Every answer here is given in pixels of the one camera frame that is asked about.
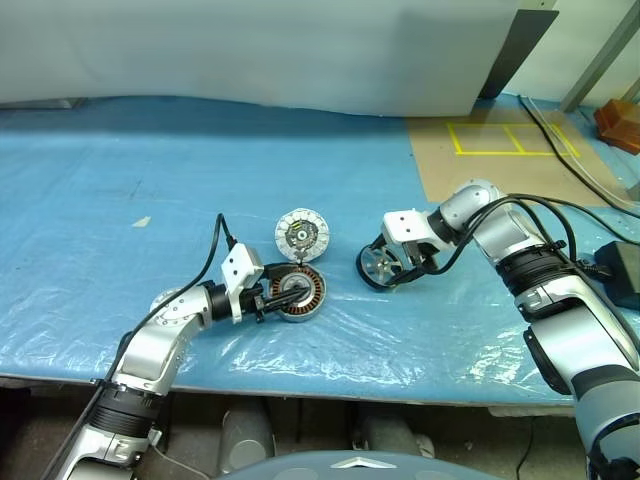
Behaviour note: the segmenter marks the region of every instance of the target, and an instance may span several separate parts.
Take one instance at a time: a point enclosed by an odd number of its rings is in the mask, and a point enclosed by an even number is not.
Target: plastic sheet
[[[559,404],[526,329],[475,247],[447,275],[389,293],[355,256],[385,211],[425,202],[400,119],[193,99],[110,99],[72,111],[0,112],[0,373],[86,381],[161,291],[188,281],[217,212],[263,262],[273,230],[311,208],[331,229],[313,262],[328,298],[304,324],[277,315],[214,325],[176,386],[415,402]],[[605,216],[631,235],[632,223]],[[146,226],[145,217],[150,217]],[[552,233],[560,227],[542,214]],[[611,239],[571,215],[580,252]],[[221,279],[221,244],[209,278]],[[625,312],[636,328],[637,313]]]

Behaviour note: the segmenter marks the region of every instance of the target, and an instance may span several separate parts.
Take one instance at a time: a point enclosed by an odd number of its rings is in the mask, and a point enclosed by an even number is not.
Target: white wall
[[[607,41],[634,0],[558,0],[560,14],[506,91],[560,101]],[[583,101],[602,106],[622,96],[640,75],[640,34]]]

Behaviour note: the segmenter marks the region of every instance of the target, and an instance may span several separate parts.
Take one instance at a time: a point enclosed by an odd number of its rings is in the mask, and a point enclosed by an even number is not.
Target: copper coil
[[[283,309],[283,311],[285,313],[288,313],[290,315],[305,315],[311,311],[313,311],[322,301],[322,298],[324,296],[324,282],[322,280],[322,278],[320,278],[320,276],[311,268],[309,267],[305,267],[305,266],[297,266],[295,268],[293,268],[291,270],[290,273],[302,273],[305,276],[307,276],[311,282],[313,283],[314,286],[314,293],[313,293],[313,297],[311,298],[311,300],[306,303],[305,305],[298,307],[295,304],[294,305],[290,305],[289,307]],[[281,283],[282,278],[278,278],[278,279],[274,279],[271,282],[271,287],[273,289],[273,293],[274,294],[279,294],[281,293],[280,291],[280,283]]]

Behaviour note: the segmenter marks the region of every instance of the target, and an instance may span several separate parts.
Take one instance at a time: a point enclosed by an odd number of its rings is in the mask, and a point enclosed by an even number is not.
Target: gray floor
[[[27,400],[9,405],[3,405],[0,396],[3,423],[17,423],[0,455],[0,479],[39,478],[90,393],[87,387],[49,385],[36,386]],[[177,394],[168,454],[213,475],[222,417],[232,400],[217,395]],[[267,404],[279,455],[351,447],[347,425],[352,423],[353,403],[311,399],[300,403],[297,399],[272,398]],[[516,478],[515,467],[533,427],[533,447],[521,469],[521,479],[584,478],[584,454],[570,418],[495,418],[484,408],[394,408],[414,433],[426,434],[433,440],[439,459],[506,479]],[[138,474],[142,479],[198,478],[155,452],[145,455]]]

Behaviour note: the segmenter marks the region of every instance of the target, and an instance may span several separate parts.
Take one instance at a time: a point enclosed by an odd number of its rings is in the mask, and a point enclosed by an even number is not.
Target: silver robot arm
[[[260,318],[307,293],[296,287],[277,298],[262,297],[258,281],[268,277],[270,267],[262,265],[253,249],[236,243],[222,264],[224,285],[194,286],[150,318],[130,339],[111,378],[85,411],[77,434],[43,478],[132,478],[131,468],[162,434],[155,422],[193,337],[216,321],[232,317],[237,323],[244,313]],[[176,291],[159,295],[151,310]]]
[[[435,212],[386,213],[382,234],[358,258],[361,276],[382,289],[440,273],[437,253],[456,248],[477,212],[503,197],[494,185],[475,180]],[[549,245],[511,205],[497,207],[476,225],[473,239],[529,322],[524,339],[543,378],[553,390],[573,396],[592,471],[603,479],[636,478],[640,465],[637,336],[559,245]],[[389,245],[402,247],[413,270],[399,271],[401,260]]]

